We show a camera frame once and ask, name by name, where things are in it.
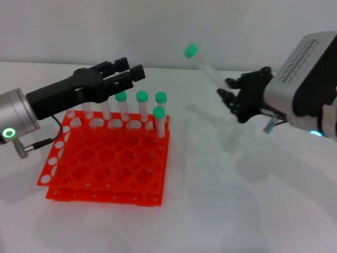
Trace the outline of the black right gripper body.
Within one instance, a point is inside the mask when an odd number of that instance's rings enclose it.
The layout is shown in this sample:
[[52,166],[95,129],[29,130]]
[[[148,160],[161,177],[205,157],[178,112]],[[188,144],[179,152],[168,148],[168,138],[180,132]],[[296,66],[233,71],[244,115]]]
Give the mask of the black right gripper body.
[[262,114],[262,110],[272,111],[263,100],[266,86],[272,80],[270,67],[244,73],[236,80],[240,89],[236,96],[235,115],[239,123],[246,123],[250,118]]

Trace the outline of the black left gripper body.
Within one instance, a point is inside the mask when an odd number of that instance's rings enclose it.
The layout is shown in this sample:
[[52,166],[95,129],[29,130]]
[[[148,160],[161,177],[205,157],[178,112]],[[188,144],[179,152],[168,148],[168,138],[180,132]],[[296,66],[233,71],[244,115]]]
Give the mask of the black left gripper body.
[[26,98],[38,120],[86,102],[101,103],[116,93],[96,70],[82,68],[70,77],[27,93]]

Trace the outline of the orange plastic test tube rack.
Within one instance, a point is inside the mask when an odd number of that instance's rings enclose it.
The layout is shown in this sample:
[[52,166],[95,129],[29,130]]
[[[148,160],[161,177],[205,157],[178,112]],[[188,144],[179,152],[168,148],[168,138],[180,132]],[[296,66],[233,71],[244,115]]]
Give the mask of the orange plastic test tube rack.
[[159,138],[152,115],[109,121],[101,112],[87,119],[64,116],[63,134],[52,145],[37,184],[55,201],[106,202],[155,207],[163,202],[170,131]]

